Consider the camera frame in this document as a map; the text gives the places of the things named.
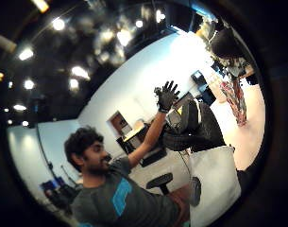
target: gray t-shirt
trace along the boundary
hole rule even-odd
[[[72,204],[81,227],[172,227],[178,218],[178,206],[168,197],[150,193],[128,174],[127,157],[110,166],[106,182],[95,188],[83,188]]]

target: floor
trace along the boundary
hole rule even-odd
[[[234,160],[237,169],[246,169],[256,157],[261,146],[265,124],[265,105],[260,86],[243,82],[246,100],[247,123],[238,127],[227,102],[211,105],[227,145],[235,147]]]

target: stool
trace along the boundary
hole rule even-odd
[[[166,195],[169,193],[169,190],[167,188],[167,184],[172,182],[173,180],[173,174],[172,173],[166,173],[164,175],[161,175],[158,178],[153,179],[152,181],[149,181],[145,188],[151,189],[153,187],[159,187],[161,189],[161,192],[163,195]]]

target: person in background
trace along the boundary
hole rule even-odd
[[[226,61],[224,81],[220,88],[226,95],[239,127],[246,124],[246,101],[240,86],[240,77],[246,73],[248,63],[230,28],[223,28],[211,41],[212,53]]]
[[[72,204],[79,226],[178,227],[189,219],[188,187],[163,196],[142,189],[128,177],[158,141],[166,114],[178,99],[176,89],[173,81],[156,89],[159,111],[144,141],[127,157],[111,165],[103,136],[94,128],[80,128],[65,142],[68,161],[83,176],[84,188]]]

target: black glove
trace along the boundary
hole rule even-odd
[[[173,86],[173,81],[171,81],[170,84],[169,84],[169,81],[166,81],[162,89],[157,87],[154,90],[156,95],[159,97],[159,101],[157,104],[159,106],[160,112],[168,113],[171,110],[171,107],[174,101],[178,99],[179,91],[175,93],[175,90],[178,86],[175,85],[173,89],[172,89],[172,86]]]

